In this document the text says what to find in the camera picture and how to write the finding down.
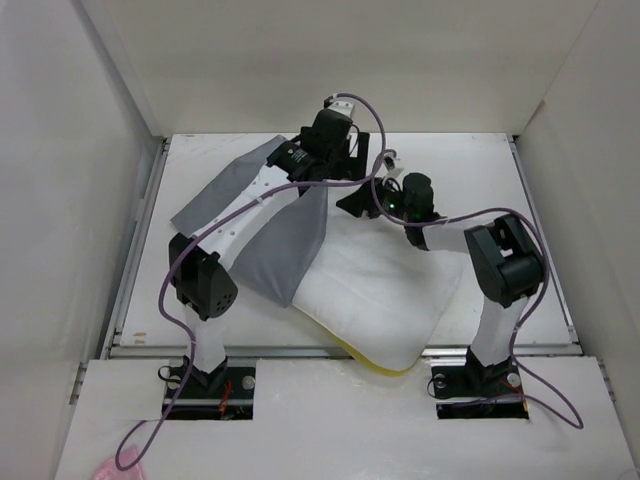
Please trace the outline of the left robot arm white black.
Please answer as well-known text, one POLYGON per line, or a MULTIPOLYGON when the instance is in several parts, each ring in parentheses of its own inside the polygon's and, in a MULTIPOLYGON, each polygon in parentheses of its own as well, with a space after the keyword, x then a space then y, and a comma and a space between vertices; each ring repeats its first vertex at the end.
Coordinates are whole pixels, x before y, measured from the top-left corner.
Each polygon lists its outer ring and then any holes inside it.
POLYGON ((169 261, 196 353, 189 384, 205 397, 223 387, 227 356, 218 317, 239 285, 287 307, 325 239, 321 182, 364 178, 368 147, 350 154, 354 105, 334 100, 291 139, 277 135, 232 160, 171 220, 169 261))

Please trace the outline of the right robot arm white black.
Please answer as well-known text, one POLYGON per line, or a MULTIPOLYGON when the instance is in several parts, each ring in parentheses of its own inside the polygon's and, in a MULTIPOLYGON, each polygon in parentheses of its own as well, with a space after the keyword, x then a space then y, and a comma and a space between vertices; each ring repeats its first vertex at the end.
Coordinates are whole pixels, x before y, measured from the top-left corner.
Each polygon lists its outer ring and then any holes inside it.
POLYGON ((350 215, 387 215, 423 251, 468 256, 484 295, 480 323, 461 366, 432 370, 438 399, 500 396, 519 387, 512 337, 531 297, 546 278, 545 261, 519 216, 507 213, 489 223, 449 220, 435 210, 429 177, 410 173, 401 181, 377 177, 336 205, 350 215))

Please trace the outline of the grey pillowcase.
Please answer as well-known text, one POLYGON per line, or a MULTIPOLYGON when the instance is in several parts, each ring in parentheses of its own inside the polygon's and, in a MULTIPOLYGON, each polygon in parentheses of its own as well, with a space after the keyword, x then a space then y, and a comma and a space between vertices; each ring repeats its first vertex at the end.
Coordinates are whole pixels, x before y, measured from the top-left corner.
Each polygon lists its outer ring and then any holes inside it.
POLYGON ((325 239, 328 191, 293 186, 285 159, 296 146, 277 135, 232 160, 171 223, 170 284, 203 320, 226 311, 245 286, 292 304, 325 239))

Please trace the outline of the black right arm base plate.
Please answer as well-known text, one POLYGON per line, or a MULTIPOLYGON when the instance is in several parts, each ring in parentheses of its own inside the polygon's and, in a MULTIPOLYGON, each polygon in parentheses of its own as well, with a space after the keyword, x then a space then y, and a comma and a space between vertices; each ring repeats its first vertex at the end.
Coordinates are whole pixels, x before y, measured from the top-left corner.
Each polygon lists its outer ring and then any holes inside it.
POLYGON ((463 365, 433 365, 431 374, 427 391, 436 400, 439 420, 529 419, 514 365, 481 386, 472 384, 463 365))

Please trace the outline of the white pillow yellow edge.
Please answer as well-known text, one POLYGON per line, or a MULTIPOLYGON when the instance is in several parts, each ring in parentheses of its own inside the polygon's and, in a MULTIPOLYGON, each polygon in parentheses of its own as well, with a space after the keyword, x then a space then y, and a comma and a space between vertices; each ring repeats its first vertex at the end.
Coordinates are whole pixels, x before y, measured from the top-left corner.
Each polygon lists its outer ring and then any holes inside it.
POLYGON ((401 375, 427 346, 463 270, 460 255, 419 250, 387 220, 331 207, 293 304, 368 368, 401 375))

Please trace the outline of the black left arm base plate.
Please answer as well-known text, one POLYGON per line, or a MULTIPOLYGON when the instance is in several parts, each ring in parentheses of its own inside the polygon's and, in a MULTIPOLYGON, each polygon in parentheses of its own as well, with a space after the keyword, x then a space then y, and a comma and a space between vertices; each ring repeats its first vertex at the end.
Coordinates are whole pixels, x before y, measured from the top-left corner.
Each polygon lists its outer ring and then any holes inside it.
POLYGON ((255 365, 221 365, 204 380, 194 371, 186 382, 168 420, 252 420, 256 386, 255 365))

